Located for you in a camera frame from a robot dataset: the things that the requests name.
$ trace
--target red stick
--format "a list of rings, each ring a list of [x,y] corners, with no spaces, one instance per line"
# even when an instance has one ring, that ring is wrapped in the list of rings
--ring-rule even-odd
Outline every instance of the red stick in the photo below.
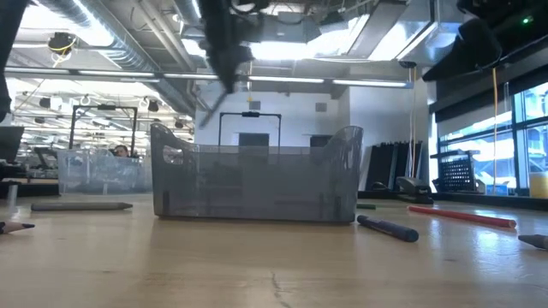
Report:
[[[480,216],[480,215],[474,215],[474,214],[466,214],[461,212],[455,212],[452,210],[436,210],[436,209],[428,209],[425,207],[420,206],[408,206],[408,210],[424,213],[424,214],[433,214],[433,215],[439,215],[439,216],[446,216],[456,219],[462,219],[470,222],[479,222],[484,223],[492,226],[497,227],[503,227],[503,228],[515,228],[515,221],[511,219],[503,219],[503,218],[493,218],[493,217],[487,217],[487,216]]]

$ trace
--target wooden table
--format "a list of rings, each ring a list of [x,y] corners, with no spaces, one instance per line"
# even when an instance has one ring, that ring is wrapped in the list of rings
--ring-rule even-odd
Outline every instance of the wooden table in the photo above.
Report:
[[[491,228],[407,213],[398,201],[358,210],[415,228],[405,243],[356,225],[171,221],[150,196],[74,197],[134,204],[118,212],[31,213],[37,227],[0,236],[0,307],[546,307],[544,212],[439,204],[516,219]],[[29,204],[35,200],[20,199]],[[0,217],[6,209],[0,205]]]

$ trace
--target cable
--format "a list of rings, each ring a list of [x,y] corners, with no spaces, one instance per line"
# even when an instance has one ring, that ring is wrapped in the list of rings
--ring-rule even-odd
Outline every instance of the cable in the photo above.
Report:
[[[17,110],[19,110],[21,107],[23,107],[23,106],[28,102],[28,100],[31,99],[31,97],[34,95],[34,93],[36,93],[36,91],[42,86],[42,84],[44,83],[44,81],[45,81],[45,80],[42,80],[42,81],[40,81],[40,83],[38,83],[38,85],[37,85],[37,86],[34,88],[34,90],[28,95],[28,97],[25,98],[25,100],[24,100],[19,106],[15,107],[13,113],[17,112]]]
[[[416,96],[415,96],[415,90],[414,90],[414,83],[417,80],[417,67],[413,68],[413,168],[411,169],[411,177],[415,177],[415,170],[414,170],[414,161],[416,159],[416,146],[415,146],[415,139],[417,135],[417,113],[416,113]]]
[[[493,195],[497,190],[497,113],[498,113],[498,89],[497,89],[497,68],[493,68],[493,92],[495,104],[495,138],[493,140]]]
[[[59,63],[65,62],[65,61],[68,60],[67,57],[64,57],[64,58],[63,58],[63,56],[65,55],[65,52],[67,52],[67,50],[68,50],[69,48],[70,48],[70,46],[67,47],[67,48],[65,48],[65,49],[63,50],[63,53],[57,58],[57,60],[55,61],[55,63],[53,63],[53,68],[56,68],[57,65],[59,65]]]
[[[61,54],[61,56],[59,57],[59,59],[57,59],[57,61],[56,61],[55,63],[53,63],[53,68],[55,68],[55,67],[60,63],[59,60],[60,60],[61,57],[65,54],[65,52],[67,52],[67,49],[70,48],[71,45],[67,46],[67,47],[63,50],[63,53]],[[31,92],[31,94],[30,94],[27,98],[25,98],[25,100],[24,100],[19,106],[15,107],[13,113],[17,112],[17,110],[19,110],[21,107],[23,107],[23,106],[28,102],[28,100],[31,99],[31,97],[32,97],[32,96],[38,91],[38,89],[42,86],[42,84],[44,83],[44,81],[45,81],[45,79],[42,79],[42,81],[40,81],[40,83],[38,83],[38,85],[34,88],[34,90]]]

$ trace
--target metal frame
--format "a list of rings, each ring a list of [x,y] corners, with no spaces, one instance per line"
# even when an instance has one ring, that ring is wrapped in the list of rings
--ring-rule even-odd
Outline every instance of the metal frame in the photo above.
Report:
[[[282,115],[280,114],[263,114],[260,112],[221,112],[219,114],[219,139],[217,145],[221,145],[221,132],[223,131],[223,116],[243,116],[243,117],[261,117],[261,116],[275,116],[277,117],[277,147],[280,148],[280,142],[282,140]]]
[[[119,107],[119,106],[114,106],[114,105],[105,105],[105,104],[100,104],[100,105],[97,105],[97,106],[83,106],[83,105],[75,105],[72,107],[72,121],[70,122],[70,137],[68,139],[68,148],[70,150],[72,150],[73,148],[73,145],[74,145],[74,129],[75,129],[75,126],[76,126],[76,121],[78,121],[80,119],[80,117],[76,114],[76,111],[78,111],[78,109],[85,109],[85,110],[90,110],[90,109],[96,109],[96,110],[132,110],[134,112],[134,120],[133,120],[133,123],[132,123],[132,132],[131,132],[131,152],[130,154],[133,155],[134,154],[134,148],[135,148],[135,130],[137,129],[137,107]]]

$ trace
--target fluorescent light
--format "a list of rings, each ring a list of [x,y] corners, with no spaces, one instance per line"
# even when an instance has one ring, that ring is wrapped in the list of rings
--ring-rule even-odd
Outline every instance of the fluorescent light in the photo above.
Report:
[[[29,73],[29,74],[69,74],[67,69],[57,68],[17,68],[7,67],[6,73]]]
[[[300,60],[314,58],[316,52],[303,43],[264,41],[249,45],[253,56],[259,60]]]
[[[302,82],[302,83],[324,83],[320,78],[295,78],[295,77],[276,77],[276,76],[249,76],[251,81],[276,81],[276,82]]]
[[[196,11],[196,15],[198,16],[198,18],[202,18],[200,6],[198,6],[198,0],[192,0],[192,6],[194,6],[194,11]]]
[[[438,22],[432,23],[423,33],[419,35],[411,44],[409,44],[407,47],[405,47],[402,52],[400,52],[399,55],[397,55],[396,59],[402,60],[411,50],[415,49],[423,40],[432,33],[432,31],[436,30],[438,27]]]
[[[214,74],[164,74],[164,77],[192,80],[218,80],[218,77]]]
[[[141,73],[141,72],[124,72],[124,71],[95,71],[95,70],[81,70],[80,74],[88,74],[95,76],[116,76],[116,77],[154,77],[154,73]]]
[[[333,84],[341,86],[384,86],[384,87],[406,87],[405,82],[378,81],[378,80],[333,80]]]
[[[146,78],[121,78],[121,82],[142,82],[142,83],[158,83],[160,79],[146,79]]]

